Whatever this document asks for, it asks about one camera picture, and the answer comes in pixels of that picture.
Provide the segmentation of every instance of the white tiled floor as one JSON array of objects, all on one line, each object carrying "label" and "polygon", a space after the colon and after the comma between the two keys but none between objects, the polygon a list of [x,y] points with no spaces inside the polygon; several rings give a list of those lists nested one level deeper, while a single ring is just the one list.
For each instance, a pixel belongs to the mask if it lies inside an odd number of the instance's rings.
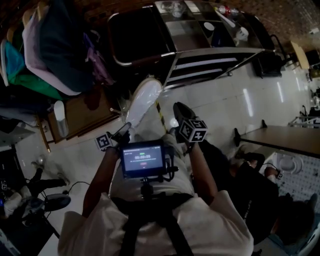
[{"label": "white tiled floor", "polygon": [[[299,115],[302,105],[309,108],[309,87],[315,88],[316,82],[307,83],[303,70],[284,71],[282,78],[261,79],[254,76],[250,65],[246,65],[235,70],[232,77],[164,92],[158,101],[168,129],[176,125],[172,107],[175,102],[180,101],[193,108],[206,122],[210,133],[209,141],[227,152],[233,147],[234,128],[238,128],[243,134],[258,128],[262,119],[269,125],[285,126]],[[98,150],[94,138],[106,131],[114,133],[122,124],[121,120],[116,120],[82,137],[52,144],[50,154],[47,153],[40,134],[22,140],[16,145],[16,150],[25,177],[30,179],[35,174],[30,163],[44,154],[48,169],[53,174],[63,170],[71,184],[77,181],[90,182],[104,155]],[[146,140],[158,139],[165,133],[154,106],[136,131]],[[66,211],[81,213],[87,188],[86,184],[76,184],[70,193],[70,205],[49,216],[49,221],[58,232],[61,231]],[[53,188],[45,192],[53,194],[63,190],[64,188]]]}]

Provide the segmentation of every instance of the white t-shirt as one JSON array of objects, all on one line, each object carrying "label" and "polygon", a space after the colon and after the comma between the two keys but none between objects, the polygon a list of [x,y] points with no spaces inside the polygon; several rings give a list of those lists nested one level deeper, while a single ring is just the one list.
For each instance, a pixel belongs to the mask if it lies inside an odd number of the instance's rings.
[{"label": "white t-shirt", "polygon": [[[210,206],[194,197],[172,212],[195,256],[251,256],[254,240],[228,192],[220,191]],[[89,218],[73,211],[65,214],[59,255],[117,256],[127,221],[128,216],[103,193]],[[165,228],[150,222],[139,230],[135,256],[175,254]]]}]

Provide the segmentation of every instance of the small display screen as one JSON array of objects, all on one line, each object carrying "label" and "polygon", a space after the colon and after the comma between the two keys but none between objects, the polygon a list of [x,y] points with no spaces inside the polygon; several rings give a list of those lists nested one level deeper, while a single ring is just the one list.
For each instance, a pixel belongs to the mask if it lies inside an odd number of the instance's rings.
[{"label": "small display screen", "polygon": [[123,150],[126,171],[147,170],[163,167],[160,146],[150,146]]}]

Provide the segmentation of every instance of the brick wall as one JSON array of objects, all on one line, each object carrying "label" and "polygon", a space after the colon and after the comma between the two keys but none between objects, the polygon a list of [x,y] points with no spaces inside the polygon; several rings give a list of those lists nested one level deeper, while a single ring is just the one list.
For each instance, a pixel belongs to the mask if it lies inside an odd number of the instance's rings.
[{"label": "brick wall", "polygon": [[[320,9],[312,0],[211,0],[256,15],[270,34],[276,34],[290,51],[290,40],[305,50],[320,49],[320,35],[309,35],[320,28]],[[1,0],[0,36],[16,24],[25,10],[38,0]],[[76,9],[93,26],[103,26],[112,13],[124,12],[152,3],[150,0],[74,0]]]}]

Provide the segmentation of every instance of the person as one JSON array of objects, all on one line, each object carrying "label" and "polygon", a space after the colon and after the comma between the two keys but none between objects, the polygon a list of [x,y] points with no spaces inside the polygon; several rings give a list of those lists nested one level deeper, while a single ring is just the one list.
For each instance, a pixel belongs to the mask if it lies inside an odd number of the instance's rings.
[{"label": "person", "polygon": [[197,195],[182,148],[172,134],[162,137],[174,148],[173,180],[152,183],[152,200],[142,200],[140,179],[115,174],[119,152],[107,148],[85,194],[82,215],[69,211],[58,243],[64,255],[237,255],[250,256],[253,238],[226,191],[217,186],[199,144],[190,151]]},{"label": "person", "polygon": [[279,172],[268,166],[264,176],[259,173],[265,157],[262,154],[238,152],[237,162],[227,157],[214,145],[204,140],[199,143],[208,163],[218,191],[227,190],[238,213],[251,232],[254,244],[270,234],[276,234],[284,245],[305,238],[312,229],[317,197],[307,202],[293,201],[292,197],[279,196],[275,184]]},{"label": "person", "polygon": [[21,202],[31,198],[37,198],[38,195],[51,188],[63,187],[69,184],[69,180],[61,172],[57,174],[57,179],[41,179],[44,171],[44,166],[33,161],[31,165],[36,169],[35,175],[30,179],[29,183],[23,186],[20,191],[14,191],[10,197],[3,204],[2,219],[7,219],[14,214],[15,210],[19,208]]}]

